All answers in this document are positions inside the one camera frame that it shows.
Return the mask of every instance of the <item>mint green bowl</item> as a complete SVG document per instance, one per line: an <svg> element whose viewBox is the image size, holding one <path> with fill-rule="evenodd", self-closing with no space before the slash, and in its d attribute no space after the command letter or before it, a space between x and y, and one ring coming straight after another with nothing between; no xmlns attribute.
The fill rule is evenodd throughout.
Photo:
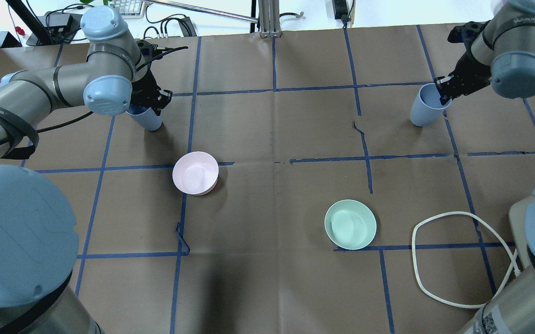
<svg viewBox="0 0 535 334"><path fill-rule="evenodd" d="M363 203L344 199L333 204L325 214L325 232L342 249L359 250L375 238L377 220Z"/></svg>

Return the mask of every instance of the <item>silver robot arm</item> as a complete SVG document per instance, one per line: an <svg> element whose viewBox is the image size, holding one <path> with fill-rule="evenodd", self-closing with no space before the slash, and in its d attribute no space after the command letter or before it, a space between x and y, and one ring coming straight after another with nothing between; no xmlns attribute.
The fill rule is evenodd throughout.
<svg viewBox="0 0 535 334"><path fill-rule="evenodd" d="M510 99L535 95L535 0L509 0L492 21L455 27L448 41L463 42L466 52L435 79L441 103L490 84Z"/></svg>
<svg viewBox="0 0 535 334"><path fill-rule="evenodd" d="M18 151L10 153L24 136L37 144L33 128L59 108L85 105L105 115L153 108L159 114L170 102L172 93L160 89L145 66L161 58L157 55L161 48L146 41L136 43L116 9L92 8L80 25L90 40L86 63L19 71L2 79L0 158L18 156ZM34 147L20 150L25 156L34 152Z"/></svg>

